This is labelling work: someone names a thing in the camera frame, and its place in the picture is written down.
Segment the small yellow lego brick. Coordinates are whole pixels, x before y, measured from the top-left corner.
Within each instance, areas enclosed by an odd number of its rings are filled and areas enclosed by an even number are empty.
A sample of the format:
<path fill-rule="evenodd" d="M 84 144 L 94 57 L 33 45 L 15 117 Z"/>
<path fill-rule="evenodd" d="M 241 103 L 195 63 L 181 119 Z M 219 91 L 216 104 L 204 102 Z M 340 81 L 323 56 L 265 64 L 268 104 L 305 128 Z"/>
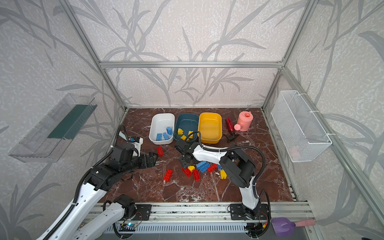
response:
<path fill-rule="evenodd" d="M 193 131 L 189 131 L 188 138 L 192 139 L 193 137 L 194 137 L 194 132 Z"/>

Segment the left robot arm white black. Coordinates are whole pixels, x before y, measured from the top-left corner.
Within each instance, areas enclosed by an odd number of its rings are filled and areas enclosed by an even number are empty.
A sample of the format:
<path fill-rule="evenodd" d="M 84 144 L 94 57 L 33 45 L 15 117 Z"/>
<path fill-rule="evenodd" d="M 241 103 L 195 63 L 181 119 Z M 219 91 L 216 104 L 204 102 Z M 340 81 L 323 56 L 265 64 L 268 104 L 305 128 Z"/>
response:
<path fill-rule="evenodd" d="M 142 138 L 128 137 L 124 125 L 119 125 L 110 151 L 81 177 L 73 200 L 39 237 L 41 240 L 95 240 L 107 227 L 138 214 L 135 201 L 120 195 L 97 217 L 81 227 L 80 224 L 108 191 L 121 178 L 135 170 L 152 168 L 158 153 L 141 153 Z"/>

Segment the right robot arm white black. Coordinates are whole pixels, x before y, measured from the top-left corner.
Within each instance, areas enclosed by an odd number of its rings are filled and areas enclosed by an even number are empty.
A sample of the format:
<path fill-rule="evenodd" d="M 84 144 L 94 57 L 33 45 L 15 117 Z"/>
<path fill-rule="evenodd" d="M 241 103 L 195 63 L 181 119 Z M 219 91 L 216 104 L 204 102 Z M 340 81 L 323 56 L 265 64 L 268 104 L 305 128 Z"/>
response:
<path fill-rule="evenodd" d="M 181 162 L 187 167 L 192 164 L 207 162 L 221 166 L 227 178 L 240 189 L 242 204 L 236 218 L 241 220 L 256 220 L 261 213 L 261 197 L 257 193 L 257 180 L 263 174 L 267 160 L 256 147 L 233 146 L 229 148 L 215 148 L 203 145 L 199 131 L 191 133 L 196 135 L 195 142 L 180 139 L 175 144 L 175 149 L 182 155 Z M 246 149 L 256 151 L 262 159 L 260 170 L 256 173 L 254 161 L 245 153 Z"/>

